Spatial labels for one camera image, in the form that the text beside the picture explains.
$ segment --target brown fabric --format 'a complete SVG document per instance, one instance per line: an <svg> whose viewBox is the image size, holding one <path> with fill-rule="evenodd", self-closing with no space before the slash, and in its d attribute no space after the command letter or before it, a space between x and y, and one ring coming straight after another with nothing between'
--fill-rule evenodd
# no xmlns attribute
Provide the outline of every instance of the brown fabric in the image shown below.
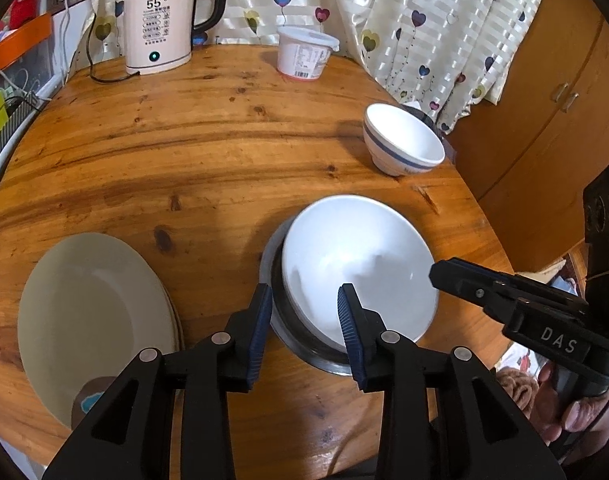
<svg viewBox="0 0 609 480"><path fill-rule="evenodd" d="M524 415L530 417L535 402L535 394L540 388L535 377L515 368L502 368L495 377Z"/></svg>

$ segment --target white cable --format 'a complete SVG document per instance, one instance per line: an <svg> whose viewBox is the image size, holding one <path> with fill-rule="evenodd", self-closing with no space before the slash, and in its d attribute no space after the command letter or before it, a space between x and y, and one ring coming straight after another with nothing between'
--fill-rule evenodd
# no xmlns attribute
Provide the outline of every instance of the white cable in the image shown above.
<svg viewBox="0 0 609 480"><path fill-rule="evenodd" d="M7 83L9 83L11 85L12 88L15 88L18 92L20 92L21 95L24 95L24 96L27 95L27 93L24 91L24 89L20 88L11 79L9 79L2 70L0 70L0 75L4 78L4 80Z"/></svg>
<svg viewBox="0 0 609 480"><path fill-rule="evenodd" d="M40 90L40 79L35 78L35 79L33 80L33 83L31 83L31 88L28 90L28 92L29 92L30 94L33 94L33 93L34 93L34 88L36 87L36 83L38 83L38 90Z"/></svg>
<svg viewBox="0 0 609 480"><path fill-rule="evenodd" d="M24 97L28 97L28 95L31 94L31 92L27 92L27 91L25 91L24 88L20 88L18 85L16 85L11 79L9 79L9 77L2 70L0 70L0 75L4 78L4 80L7 83L9 83L11 85L12 88L15 88L18 92L20 92L20 95L22 95ZM40 99L41 101L50 101L51 100L48 97L38 97L38 96L35 96L35 97Z"/></svg>
<svg viewBox="0 0 609 480"><path fill-rule="evenodd" d="M22 87L22 89L24 91L26 91L27 90L27 84L28 84L28 70L26 68L21 68L20 70L18 70L18 73L20 73L20 72L24 72L27 75L27 78L25 79L25 83L24 83L24 85Z"/></svg>
<svg viewBox="0 0 609 480"><path fill-rule="evenodd" d="M66 84L66 79L69 75L69 65L67 64L67 55L66 55L66 31L69 28L69 24L71 23L71 9L69 8L69 0L64 0L64 10L66 15L60 22L60 71L62 72L62 86Z"/></svg>

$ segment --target red cloth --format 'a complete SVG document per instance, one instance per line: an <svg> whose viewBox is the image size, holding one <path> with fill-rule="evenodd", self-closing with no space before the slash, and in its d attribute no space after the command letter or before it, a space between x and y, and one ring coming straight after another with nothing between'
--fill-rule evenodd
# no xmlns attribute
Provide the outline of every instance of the red cloth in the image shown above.
<svg viewBox="0 0 609 480"><path fill-rule="evenodd" d="M0 20L0 31L16 30L38 16L38 0L14 0Z"/></svg>

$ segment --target blue stripe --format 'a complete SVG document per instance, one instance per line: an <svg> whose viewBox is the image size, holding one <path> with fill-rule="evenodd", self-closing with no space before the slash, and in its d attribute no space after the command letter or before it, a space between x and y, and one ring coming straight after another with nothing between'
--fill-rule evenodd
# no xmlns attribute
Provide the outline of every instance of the blue stripe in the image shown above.
<svg viewBox="0 0 609 480"><path fill-rule="evenodd" d="M409 159L404 158L401 155L398 155L398 153L394 152L392 149L387 148L382 142L380 142L379 139L377 139L374 136L374 134L371 132L369 127L366 125L366 123L364 123L364 131L367 133L367 135L369 137L371 137L371 140L375 143L375 145L378 148L380 148L387 155L392 156L395 160L398 160L401 163L406 164L407 166L411 166L411 168L416 168L417 170L431 170L433 168L433 166L423 166L422 164L418 164L417 162L411 162Z"/></svg>

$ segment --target cabinet handle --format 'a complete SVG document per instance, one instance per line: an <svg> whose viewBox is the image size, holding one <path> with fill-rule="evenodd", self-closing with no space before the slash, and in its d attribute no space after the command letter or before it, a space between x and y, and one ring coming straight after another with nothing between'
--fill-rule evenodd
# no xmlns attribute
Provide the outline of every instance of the cabinet handle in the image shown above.
<svg viewBox="0 0 609 480"><path fill-rule="evenodd" d="M554 103L557 103L562 98L562 94L564 94L567 88L569 88L569 83L564 83L558 86L558 91L556 91L555 94L553 94L553 96L551 97Z"/></svg>
<svg viewBox="0 0 609 480"><path fill-rule="evenodd" d="M567 113L569 111L569 108L571 108L571 105L575 102L575 100L579 96L580 96L580 94L578 94L577 92L573 92L567 99L567 102L564 103L564 106L562 107L562 111L564 113Z"/></svg>

